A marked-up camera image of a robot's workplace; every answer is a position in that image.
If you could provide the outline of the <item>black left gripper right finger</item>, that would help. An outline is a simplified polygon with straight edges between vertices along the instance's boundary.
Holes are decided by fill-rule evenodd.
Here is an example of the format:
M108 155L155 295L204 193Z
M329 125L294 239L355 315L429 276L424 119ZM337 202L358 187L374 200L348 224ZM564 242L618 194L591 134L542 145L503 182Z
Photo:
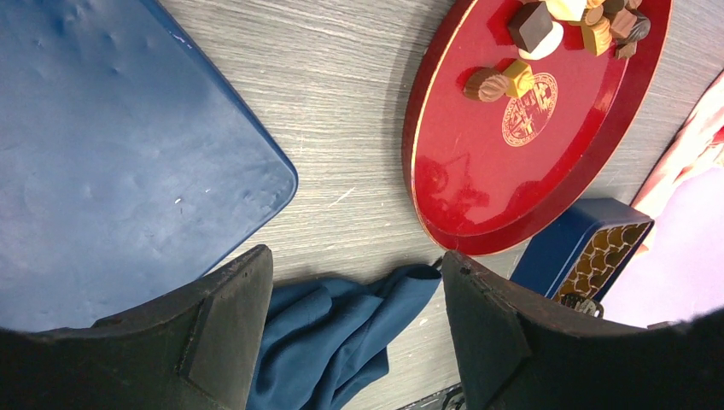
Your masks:
M720 409L723 313L645 330L576 312L456 251L441 260L470 409Z

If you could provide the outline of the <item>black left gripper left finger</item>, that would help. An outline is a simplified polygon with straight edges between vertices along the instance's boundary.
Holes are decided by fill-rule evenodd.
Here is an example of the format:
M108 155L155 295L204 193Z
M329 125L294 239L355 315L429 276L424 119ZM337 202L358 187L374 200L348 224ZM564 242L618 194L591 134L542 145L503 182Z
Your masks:
M258 245L84 329L1 332L4 409L242 409L272 292Z

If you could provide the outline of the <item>clear plastic metal tongs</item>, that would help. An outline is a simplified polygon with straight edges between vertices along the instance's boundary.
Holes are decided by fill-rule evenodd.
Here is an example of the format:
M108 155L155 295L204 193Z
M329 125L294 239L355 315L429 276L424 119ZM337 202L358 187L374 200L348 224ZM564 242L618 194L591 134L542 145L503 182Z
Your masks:
M576 312L584 313L595 318L604 317L604 307L600 302L592 298L576 293L568 293L561 297L560 303L565 307L572 308Z

